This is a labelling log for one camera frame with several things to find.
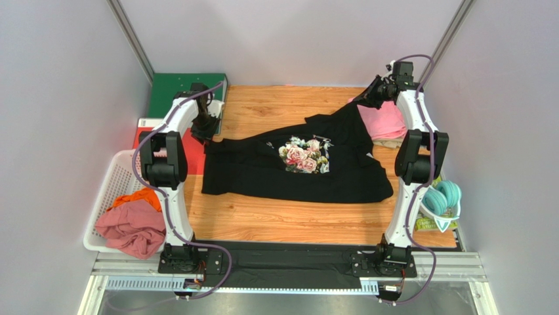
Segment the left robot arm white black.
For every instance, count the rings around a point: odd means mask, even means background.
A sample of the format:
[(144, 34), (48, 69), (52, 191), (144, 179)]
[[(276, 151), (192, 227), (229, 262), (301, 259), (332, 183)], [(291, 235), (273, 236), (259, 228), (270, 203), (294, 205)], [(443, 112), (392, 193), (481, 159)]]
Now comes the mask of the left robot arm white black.
[(190, 90), (178, 92), (161, 123), (140, 135), (133, 154), (140, 161), (136, 177), (154, 190), (161, 202), (166, 228), (161, 263), (165, 267), (186, 264), (194, 268), (200, 261), (200, 244), (193, 241), (194, 231), (184, 201), (188, 162), (182, 137), (188, 127), (193, 127), (201, 143), (211, 139), (219, 118), (210, 114), (209, 107), (222, 106), (221, 101), (215, 100), (214, 91), (223, 85), (223, 81), (211, 88), (194, 83)]

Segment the black floral t shirt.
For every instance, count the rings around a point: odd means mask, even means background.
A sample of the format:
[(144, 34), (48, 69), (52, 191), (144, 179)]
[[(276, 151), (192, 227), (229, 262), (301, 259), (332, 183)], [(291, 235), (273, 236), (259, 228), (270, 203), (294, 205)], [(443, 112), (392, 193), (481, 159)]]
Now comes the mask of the black floral t shirt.
[(394, 191), (350, 102), (330, 115), (205, 148), (202, 193), (317, 203), (377, 203)]

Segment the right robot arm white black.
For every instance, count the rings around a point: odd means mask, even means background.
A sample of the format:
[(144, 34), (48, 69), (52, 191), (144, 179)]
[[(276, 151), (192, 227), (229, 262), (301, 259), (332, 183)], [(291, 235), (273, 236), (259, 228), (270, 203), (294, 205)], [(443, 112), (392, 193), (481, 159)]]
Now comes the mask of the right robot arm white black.
[(356, 100), (376, 109), (391, 100), (404, 117), (407, 132), (394, 164), (398, 177), (396, 207), (374, 260), (377, 266), (403, 268), (412, 258), (411, 225), (428, 187), (442, 170), (449, 136), (432, 122), (424, 103), (424, 84), (414, 80), (410, 58), (391, 61), (386, 69), (387, 73), (377, 76)]

